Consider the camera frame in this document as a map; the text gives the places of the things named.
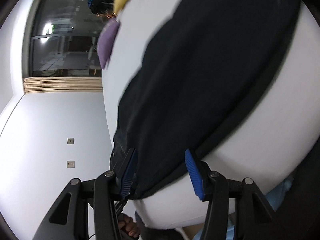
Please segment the right hand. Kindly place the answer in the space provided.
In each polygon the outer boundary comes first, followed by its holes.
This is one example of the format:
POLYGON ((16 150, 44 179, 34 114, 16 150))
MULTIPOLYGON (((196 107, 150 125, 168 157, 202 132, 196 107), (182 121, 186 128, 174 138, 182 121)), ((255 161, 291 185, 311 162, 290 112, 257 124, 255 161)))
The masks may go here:
POLYGON ((118 227, 120 230, 124 230, 130 237, 140 237, 140 229, 137 223, 133 221, 132 217, 124 213, 118 217, 118 227))

